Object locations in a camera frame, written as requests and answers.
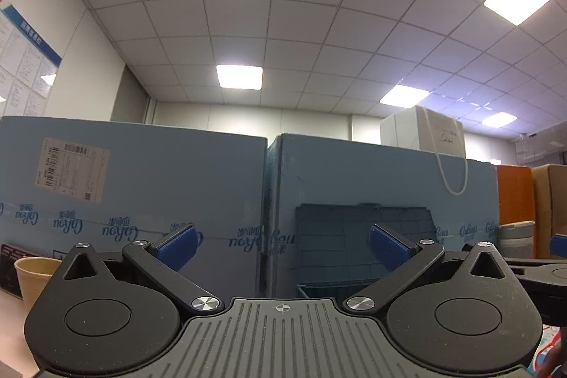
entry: white box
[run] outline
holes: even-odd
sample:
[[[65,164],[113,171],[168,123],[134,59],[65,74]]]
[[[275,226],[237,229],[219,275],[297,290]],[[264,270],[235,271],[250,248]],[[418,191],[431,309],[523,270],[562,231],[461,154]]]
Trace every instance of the white box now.
[[[200,246],[179,272],[226,304],[257,296],[266,144],[176,127],[3,117],[0,244],[55,258],[77,242],[115,252],[191,222]],[[96,173],[88,181],[85,166]]]
[[[466,157],[463,124],[423,106],[413,106],[381,120],[380,138],[386,146]]]

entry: gray plastic crate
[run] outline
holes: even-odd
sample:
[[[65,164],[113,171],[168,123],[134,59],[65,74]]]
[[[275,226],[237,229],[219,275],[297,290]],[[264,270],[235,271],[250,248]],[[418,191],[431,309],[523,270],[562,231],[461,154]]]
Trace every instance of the gray plastic crate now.
[[[372,225],[384,224],[414,242],[437,241],[431,213],[424,207],[302,204],[296,208],[296,222],[298,296],[335,298],[337,303],[388,273],[370,252]]]

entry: tag label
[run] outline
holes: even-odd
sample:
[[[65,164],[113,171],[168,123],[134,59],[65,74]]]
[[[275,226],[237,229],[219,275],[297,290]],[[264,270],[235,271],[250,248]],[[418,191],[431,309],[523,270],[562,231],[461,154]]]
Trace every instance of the tag label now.
[[[110,150],[45,138],[36,186],[64,196],[101,203]]]

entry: drop ceiling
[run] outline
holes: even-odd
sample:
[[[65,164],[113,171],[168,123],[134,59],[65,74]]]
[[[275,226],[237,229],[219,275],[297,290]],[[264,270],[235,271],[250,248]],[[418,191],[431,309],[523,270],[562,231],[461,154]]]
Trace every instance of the drop ceiling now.
[[[485,0],[85,0],[159,101],[385,117],[395,84],[467,131],[512,139],[567,120],[567,0],[515,27]],[[264,68],[223,89],[215,65]],[[505,128],[480,122],[518,117]]]

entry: cardboard box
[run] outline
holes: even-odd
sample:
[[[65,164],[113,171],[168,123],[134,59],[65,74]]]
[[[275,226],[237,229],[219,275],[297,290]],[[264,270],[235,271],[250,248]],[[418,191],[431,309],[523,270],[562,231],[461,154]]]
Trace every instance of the cardboard box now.
[[[453,190],[463,186],[464,161],[441,155]],[[447,250],[466,242],[496,243],[498,192],[492,164],[468,160],[466,191],[451,195],[435,154],[352,141],[283,134],[268,150],[265,289],[293,297],[298,281],[296,208],[301,204],[426,207]]]
[[[385,146],[429,152],[437,149],[441,154],[466,157],[463,124],[423,106],[413,106],[381,120],[380,140]]]
[[[191,222],[180,273],[229,303],[257,296],[266,139],[118,122],[4,117],[0,244],[63,258]]]
[[[550,258],[549,241],[567,234],[567,165],[548,164],[531,169],[536,204],[537,258]]]

